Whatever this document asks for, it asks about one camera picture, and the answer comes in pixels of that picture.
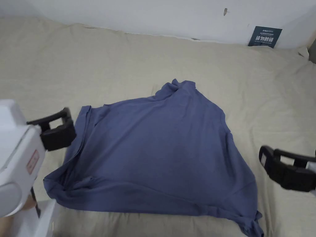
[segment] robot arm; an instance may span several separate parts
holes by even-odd
[[[281,162],[281,156],[293,159],[293,165]],[[262,146],[259,151],[259,161],[270,179],[284,189],[311,192],[316,195],[316,157]]]
[[[51,129],[49,123],[60,118],[63,124]],[[13,225],[16,222],[19,227],[11,236],[46,236],[43,233],[47,233],[56,201],[44,203],[41,213],[32,187],[46,150],[68,147],[75,137],[68,108],[26,122],[13,100],[0,100],[0,218],[2,222],[12,221],[15,214]],[[30,197],[35,208],[20,212],[29,206]]]

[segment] mattress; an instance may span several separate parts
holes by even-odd
[[[68,106],[75,119],[93,107],[154,95],[163,84],[196,82],[226,114],[235,144],[255,174],[265,236],[314,236],[316,197],[282,189],[258,161],[263,144],[314,155],[316,65],[306,49],[281,50],[127,34],[48,19],[0,19],[0,99],[18,102],[27,120]],[[61,166],[48,152],[34,184]],[[56,236],[243,236],[210,216],[76,211],[61,208]]]

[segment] cloth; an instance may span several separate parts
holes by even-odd
[[[210,215],[258,225],[257,186],[224,112],[176,79],[155,96],[92,109],[76,121],[64,164],[44,179],[65,207],[113,212]]]

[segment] sticker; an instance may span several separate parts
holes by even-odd
[[[36,163],[37,161],[39,160],[40,158],[40,155],[38,153],[37,150],[35,150],[35,152],[33,153],[31,159],[29,160],[28,164],[26,165],[26,169],[28,171],[29,174],[32,174],[35,166],[36,166]]]
[[[265,156],[265,154],[262,154],[261,164],[263,165],[263,167],[264,167],[266,161],[267,161],[267,157]]]
[[[274,48],[282,29],[256,26],[248,46],[266,45]]]

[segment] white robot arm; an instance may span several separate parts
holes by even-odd
[[[50,129],[49,123],[59,118],[63,124]],[[32,186],[46,150],[67,147],[75,137],[67,108],[52,116],[26,122],[13,100],[0,100],[0,217],[17,213],[11,236],[49,236],[47,228],[55,212],[55,200],[19,211],[30,194],[35,200]]]

